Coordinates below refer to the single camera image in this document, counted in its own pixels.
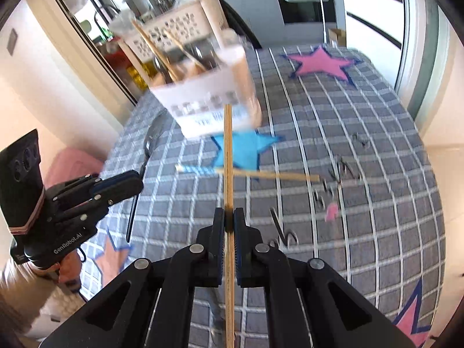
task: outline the wooden stick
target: wooden stick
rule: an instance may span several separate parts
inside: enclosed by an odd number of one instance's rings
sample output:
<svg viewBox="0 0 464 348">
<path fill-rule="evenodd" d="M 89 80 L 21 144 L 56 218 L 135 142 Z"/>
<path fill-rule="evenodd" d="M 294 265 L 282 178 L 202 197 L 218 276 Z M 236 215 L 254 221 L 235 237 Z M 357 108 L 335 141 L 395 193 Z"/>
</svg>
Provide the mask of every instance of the wooden stick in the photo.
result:
<svg viewBox="0 0 464 348">
<path fill-rule="evenodd" d="M 179 82 L 182 79 L 182 76 L 179 74 L 179 72 L 177 72 L 176 69 L 174 69 L 174 67 L 171 66 L 171 64 L 169 64 L 168 58 L 158 49 L 158 47 L 155 46 L 155 44 L 151 41 L 150 37 L 147 35 L 145 31 L 143 31 L 142 27 L 137 23 L 136 20 L 133 20 L 132 24 L 140 33 L 145 43 L 150 47 L 150 50 L 155 54 L 159 61 L 161 61 L 164 64 L 172 80 L 174 82 Z"/>
<path fill-rule="evenodd" d="M 235 341 L 235 239 L 233 215 L 233 161 L 232 161 L 232 106 L 224 106 L 224 209 L 226 214 L 226 348 L 234 348 Z"/>
<path fill-rule="evenodd" d="M 210 174 L 224 174 L 222 167 L 201 167 L 201 166 L 183 166 L 176 165 L 176 170 L 180 173 L 195 173 L 199 175 L 210 175 Z M 282 180 L 296 180 L 306 182 L 320 182 L 319 175 L 308 175 L 301 173 L 273 173 L 271 171 L 253 171 L 253 170 L 242 170 L 234 168 L 232 171 L 234 177 L 258 177 L 264 179 L 282 179 Z"/>
<path fill-rule="evenodd" d="M 164 35 L 166 35 L 169 39 L 171 39 L 171 41 L 172 41 L 177 47 L 180 48 L 180 50 L 184 53 L 184 55 L 187 56 L 190 60 L 192 60 L 192 61 L 197 65 L 198 68 L 200 68 L 203 72 L 206 72 L 206 71 L 207 71 L 207 69 L 205 68 L 205 66 L 204 66 L 201 62 L 199 62 L 199 60 L 196 59 L 190 52 L 188 52 L 188 51 L 185 49 L 184 45 L 183 45 L 179 40 L 177 40 L 177 38 L 174 36 L 174 34 L 173 34 L 171 31 L 169 31 L 169 30 L 167 30 L 167 29 L 164 29 L 164 30 L 163 30 L 163 33 L 164 33 Z"/>
</svg>

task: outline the black cable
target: black cable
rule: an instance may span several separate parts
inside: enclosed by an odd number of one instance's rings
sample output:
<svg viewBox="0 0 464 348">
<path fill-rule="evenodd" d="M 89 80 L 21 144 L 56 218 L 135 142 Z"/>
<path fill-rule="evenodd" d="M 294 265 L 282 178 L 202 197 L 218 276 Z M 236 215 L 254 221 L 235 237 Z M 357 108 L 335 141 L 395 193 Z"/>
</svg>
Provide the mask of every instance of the black cable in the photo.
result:
<svg viewBox="0 0 464 348">
<path fill-rule="evenodd" d="M 87 260 L 87 255 L 85 255 L 85 252 L 84 250 L 82 250 L 81 246 L 79 246 L 77 249 L 81 252 L 82 256 L 84 257 L 84 259 L 81 260 L 81 263 L 84 263 Z"/>
</svg>

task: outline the screw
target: screw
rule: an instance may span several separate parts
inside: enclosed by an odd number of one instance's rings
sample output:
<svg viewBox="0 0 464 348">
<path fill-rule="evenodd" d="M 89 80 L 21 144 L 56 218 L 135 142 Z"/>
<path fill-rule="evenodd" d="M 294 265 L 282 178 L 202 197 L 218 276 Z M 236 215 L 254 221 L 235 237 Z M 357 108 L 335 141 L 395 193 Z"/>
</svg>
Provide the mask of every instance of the screw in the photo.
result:
<svg viewBox="0 0 464 348">
<path fill-rule="evenodd" d="M 202 244 L 198 244 L 198 243 L 195 243 L 195 244 L 192 244 L 190 246 L 190 252 L 194 253 L 194 254 L 199 254 L 201 252 L 203 252 L 205 248 L 203 247 Z"/>
<path fill-rule="evenodd" d="M 269 246 L 266 245 L 265 243 L 258 243 L 258 244 L 255 246 L 255 250 L 256 250 L 257 252 L 265 253 L 265 252 L 268 252 L 268 251 L 269 251 Z"/>
<path fill-rule="evenodd" d="M 314 269 L 322 269 L 322 268 L 324 268 L 324 262 L 319 258 L 311 259 L 309 261 L 309 265 L 311 266 L 311 268 L 314 268 Z"/>
<path fill-rule="evenodd" d="M 136 269 L 145 269 L 145 268 L 148 267 L 149 264 L 150 264 L 150 263 L 149 263 L 149 261 L 148 261 L 147 259 L 142 258 L 142 259 L 137 259 L 137 260 L 135 261 L 134 267 L 135 267 Z"/>
</svg>

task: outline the cardboard box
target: cardboard box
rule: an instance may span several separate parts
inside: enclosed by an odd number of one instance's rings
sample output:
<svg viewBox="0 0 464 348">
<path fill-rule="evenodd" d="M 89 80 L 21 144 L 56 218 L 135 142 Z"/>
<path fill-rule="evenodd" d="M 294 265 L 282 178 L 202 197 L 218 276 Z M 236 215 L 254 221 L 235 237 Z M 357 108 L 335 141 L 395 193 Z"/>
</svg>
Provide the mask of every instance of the cardboard box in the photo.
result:
<svg viewBox="0 0 464 348">
<path fill-rule="evenodd" d="M 334 47 L 346 47 L 347 32 L 341 29 L 329 29 L 329 42 Z"/>
<path fill-rule="evenodd" d="M 187 139 L 224 131 L 224 104 L 232 104 L 233 129 L 255 130 L 261 125 L 261 106 L 242 45 L 218 48 L 220 67 L 150 90 L 180 125 Z M 186 61 L 186 67 L 192 67 Z"/>
</svg>

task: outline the gray checkered blanket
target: gray checkered blanket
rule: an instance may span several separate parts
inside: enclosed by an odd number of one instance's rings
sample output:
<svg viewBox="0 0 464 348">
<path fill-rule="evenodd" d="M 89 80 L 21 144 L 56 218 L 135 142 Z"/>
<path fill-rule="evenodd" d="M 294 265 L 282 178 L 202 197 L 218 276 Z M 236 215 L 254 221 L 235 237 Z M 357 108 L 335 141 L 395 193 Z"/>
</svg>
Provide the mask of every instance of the gray checkered blanket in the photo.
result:
<svg viewBox="0 0 464 348">
<path fill-rule="evenodd" d="M 261 154 L 260 169 L 319 174 L 333 188 L 333 197 L 320 183 L 236 178 L 234 206 L 244 208 L 247 223 L 261 230 L 265 241 L 277 238 L 269 213 L 274 207 L 284 230 L 299 238 L 299 245 L 282 248 L 289 257 L 324 259 L 391 320 L 422 280 L 418 324 L 427 326 L 443 282 L 445 232 L 437 184 L 414 122 L 361 53 L 328 48 L 333 55 L 363 60 L 347 69 L 352 86 L 325 74 L 289 78 L 294 65 L 280 55 L 298 50 L 310 48 L 247 53 L 263 111 L 258 131 L 284 137 Z M 140 100 L 105 163 L 103 178 L 139 170 L 145 133 L 160 109 L 150 93 Z M 175 165 L 209 166 L 216 153 L 210 138 L 187 141 L 168 118 L 148 163 L 126 265 L 139 257 L 170 257 L 212 223 L 214 208 L 223 202 L 222 177 L 177 173 Z M 342 186 L 331 176 L 342 169 L 340 158 L 354 173 L 343 174 Z M 339 217 L 325 222 L 323 205 L 332 198 Z M 115 245 L 122 245 L 131 203 L 112 207 L 100 222 L 98 234 L 84 245 L 89 258 L 103 250 L 107 230 Z M 101 288 L 92 261 L 84 265 L 82 282 L 88 297 Z M 267 346 L 263 290 L 237 287 L 235 302 L 240 347 Z M 211 323 L 205 292 L 197 289 L 191 347 L 212 345 Z"/>
</svg>

